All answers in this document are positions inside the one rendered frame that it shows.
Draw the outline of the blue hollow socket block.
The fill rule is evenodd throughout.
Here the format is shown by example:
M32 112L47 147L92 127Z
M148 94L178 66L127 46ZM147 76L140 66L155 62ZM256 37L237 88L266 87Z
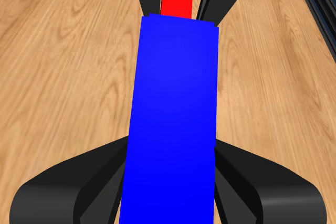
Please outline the blue hollow socket block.
M119 224L213 224L218 35L142 18Z

